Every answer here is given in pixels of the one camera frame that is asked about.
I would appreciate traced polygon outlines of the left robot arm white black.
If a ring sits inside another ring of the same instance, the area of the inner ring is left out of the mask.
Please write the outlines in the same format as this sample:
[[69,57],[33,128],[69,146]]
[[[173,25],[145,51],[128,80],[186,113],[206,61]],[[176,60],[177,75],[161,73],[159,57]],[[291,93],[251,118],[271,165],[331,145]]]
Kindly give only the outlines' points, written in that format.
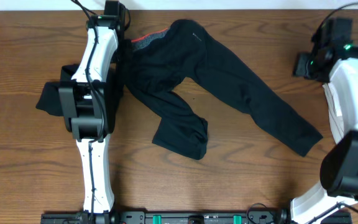
[[79,223],[110,223],[114,205],[109,174],[108,145],[112,133],[106,105],[108,71],[119,45],[119,16],[91,16],[88,40],[78,69],[62,81],[58,94],[66,128],[81,155],[85,199]]

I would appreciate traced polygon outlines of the dark navy leggings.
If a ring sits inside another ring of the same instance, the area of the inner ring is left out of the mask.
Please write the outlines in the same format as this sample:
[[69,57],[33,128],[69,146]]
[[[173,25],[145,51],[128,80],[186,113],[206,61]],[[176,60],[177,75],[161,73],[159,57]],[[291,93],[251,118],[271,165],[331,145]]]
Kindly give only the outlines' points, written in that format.
[[200,160],[208,123],[174,89],[190,78],[217,99],[249,114],[254,123],[300,156],[322,136],[274,93],[240,58],[195,21],[179,19],[164,30],[123,44],[122,73],[129,91],[160,116],[152,142]]

